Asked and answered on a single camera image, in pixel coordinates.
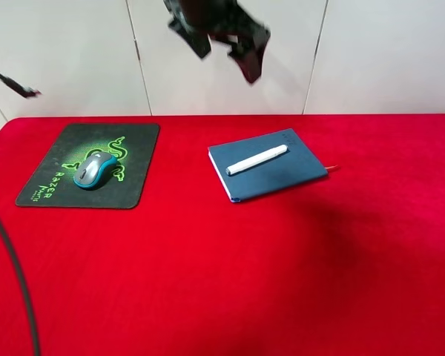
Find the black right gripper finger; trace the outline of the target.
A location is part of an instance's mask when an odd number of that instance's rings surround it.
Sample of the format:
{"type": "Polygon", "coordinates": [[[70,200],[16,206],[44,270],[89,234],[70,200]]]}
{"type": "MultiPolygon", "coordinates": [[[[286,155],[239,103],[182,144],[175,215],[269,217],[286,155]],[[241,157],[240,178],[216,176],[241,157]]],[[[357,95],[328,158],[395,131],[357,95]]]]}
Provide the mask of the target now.
{"type": "Polygon", "coordinates": [[[208,37],[199,33],[187,31],[178,19],[173,18],[168,23],[168,28],[174,31],[184,42],[186,42],[200,59],[204,59],[211,52],[211,45],[208,37]]]}
{"type": "Polygon", "coordinates": [[[249,84],[254,84],[262,76],[263,57],[267,44],[268,39],[262,40],[261,43],[248,39],[238,39],[237,42],[231,43],[228,56],[236,62],[249,84]]]}

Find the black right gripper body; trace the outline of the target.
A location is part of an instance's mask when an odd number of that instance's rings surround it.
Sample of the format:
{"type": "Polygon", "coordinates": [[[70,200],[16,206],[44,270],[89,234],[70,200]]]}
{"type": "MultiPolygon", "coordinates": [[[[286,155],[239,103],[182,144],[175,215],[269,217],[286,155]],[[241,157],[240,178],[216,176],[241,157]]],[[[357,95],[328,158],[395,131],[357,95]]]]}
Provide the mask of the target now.
{"type": "Polygon", "coordinates": [[[164,5],[173,18],[194,33],[207,36],[209,41],[230,45],[238,39],[261,43],[270,39],[270,30],[255,21],[237,1],[174,1],[164,5]]]}

